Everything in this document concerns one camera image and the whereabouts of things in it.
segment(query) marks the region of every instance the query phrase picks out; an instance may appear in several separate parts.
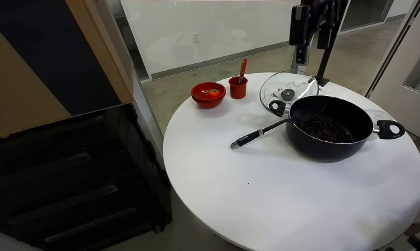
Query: pot handle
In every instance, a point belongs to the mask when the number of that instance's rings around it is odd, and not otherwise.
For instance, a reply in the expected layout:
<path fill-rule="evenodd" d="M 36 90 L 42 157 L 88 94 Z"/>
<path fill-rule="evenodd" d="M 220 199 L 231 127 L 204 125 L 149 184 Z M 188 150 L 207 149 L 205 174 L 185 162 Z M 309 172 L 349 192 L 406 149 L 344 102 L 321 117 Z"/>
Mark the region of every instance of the pot handle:
<path fill-rule="evenodd" d="M 377 121 L 379 126 L 379 133 L 377 134 L 381 139 L 395 139 L 405 134 L 405 128 L 402 124 L 392 120 L 379 120 Z M 394 133 L 390 126 L 396 126 L 399 129 L 398 133 Z"/>
<path fill-rule="evenodd" d="M 276 116 L 282 117 L 283 114 L 285 113 L 286 103 L 280 100 L 272 100 L 269 103 L 269 109 Z"/>

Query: black metal stand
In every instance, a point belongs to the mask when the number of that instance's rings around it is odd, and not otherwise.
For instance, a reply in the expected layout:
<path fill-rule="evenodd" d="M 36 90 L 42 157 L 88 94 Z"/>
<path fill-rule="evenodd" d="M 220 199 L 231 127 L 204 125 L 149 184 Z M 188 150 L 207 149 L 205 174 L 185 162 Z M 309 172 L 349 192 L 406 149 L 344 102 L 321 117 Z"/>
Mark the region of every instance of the black metal stand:
<path fill-rule="evenodd" d="M 323 75 L 325 74 L 326 66 L 328 65 L 329 57 L 331 56 L 332 48 L 334 47 L 334 42 L 336 41 L 337 34 L 340 30 L 340 25 L 342 24 L 342 19 L 344 18 L 345 11 L 347 9 L 349 0 L 341 0 L 340 1 L 340 13 L 339 13 L 339 21 L 334 24 L 334 27 L 331 32 L 331 42 L 330 46 L 325 50 L 323 53 L 322 61 L 320 62 L 320 66 L 318 67 L 317 76 L 315 76 L 315 79 L 318 82 L 319 86 L 325 86 L 326 83 L 328 83 L 329 79 L 323 78 Z"/>

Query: black cabinet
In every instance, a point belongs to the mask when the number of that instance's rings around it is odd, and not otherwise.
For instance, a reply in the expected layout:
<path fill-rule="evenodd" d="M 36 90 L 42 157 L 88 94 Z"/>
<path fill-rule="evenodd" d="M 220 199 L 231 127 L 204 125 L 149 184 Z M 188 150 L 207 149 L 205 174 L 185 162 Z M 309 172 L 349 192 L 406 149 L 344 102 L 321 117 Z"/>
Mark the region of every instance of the black cabinet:
<path fill-rule="evenodd" d="M 0 139 L 0 232 L 98 250 L 170 223 L 169 183 L 131 105 Z"/>

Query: door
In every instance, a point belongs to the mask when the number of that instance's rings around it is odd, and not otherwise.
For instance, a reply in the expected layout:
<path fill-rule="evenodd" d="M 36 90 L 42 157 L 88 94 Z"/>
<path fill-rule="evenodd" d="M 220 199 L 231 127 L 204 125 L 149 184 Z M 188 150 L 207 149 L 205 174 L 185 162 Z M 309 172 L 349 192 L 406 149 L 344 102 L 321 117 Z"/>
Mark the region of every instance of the door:
<path fill-rule="evenodd" d="M 420 0 L 382 64 L 368 96 L 406 129 L 420 137 Z"/>

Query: drawer handle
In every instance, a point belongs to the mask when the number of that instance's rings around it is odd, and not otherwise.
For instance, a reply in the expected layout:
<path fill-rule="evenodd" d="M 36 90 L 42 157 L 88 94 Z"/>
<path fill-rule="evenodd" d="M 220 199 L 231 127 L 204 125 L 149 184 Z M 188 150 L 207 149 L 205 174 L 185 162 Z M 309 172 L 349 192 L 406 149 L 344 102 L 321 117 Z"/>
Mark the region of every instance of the drawer handle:
<path fill-rule="evenodd" d="M 5 189 L 20 183 L 34 180 L 53 173 L 58 173 L 72 167 L 91 162 L 91 155 L 89 153 L 74 154 L 63 159 L 50 161 L 35 167 L 27 168 L 25 170 L 12 173 L 9 175 L 0 176 L 0 189 Z"/>
<path fill-rule="evenodd" d="M 53 242 L 59 241 L 61 239 L 70 237 L 71 235 L 76 235 L 76 234 L 79 234 L 80 232 L 87 231 L 87 230 L 89 230 L 93 227 L 101 226 L 103 224 L 108 223 L 109 221 L 124 218 L 126 216 L 129 216 L 130 214 L 135 213 L 136 211 L 137 210 L 135 208 L 128 208 L 128 209 L 119 211 L 118 213 L 114 213 L 114 214 L 105 216 L 103 218 L 98 218 L 98 219 L 95 219 L 95 220 L 93 220 L 91 222 L 88 222 L 86 224 L 80 225 L 78 227 L 74 227 L 74 228 L 71 228 L 67 231 L 60 232 L 59 234 L 52 235 L 50 237 L 45 238 L 44 241 L 47 242 L 47 243 L 53 243 Z"/>
<path fill-rule="evenodd" d="M 7 220 L 7 224 L 10 224 L 12 226 L 23 224 L 23 223 L 32 221 L 34 219 L 47 216 L 49 214 L 56 213 L 56 212 L 61 211 L 63 209 L 73 207 L 75 205 L 78 205 L 78 204 L 88 202 L 90 200 L 105 196 L 107 194 L 110 194 L 110 193 L 113 193 L 113 192 L 117 191 L 117 189 L 118 188 L 115 185 L 110 185 L 110 186 L 105 186 L 105 187 L 102 187 L 102 188 L 99 188 L 99 189 L 95 189 L 95 190 L 92 190 L 90 192 L 86 192 L 86 193 L 80 194 L 78 196 L 75 196 L 75 197 L 72 197 L 72 198 L 69 198 L 69 199 L 66 199 L 66 200 L 62 200 L 62 201 L 59 201 L 57 203 L 53 203 L 53 204 L 45 206 L 45 207 L 41 207 L 41 208 L 35 209 L 33 211 L 11 217 Z"/>

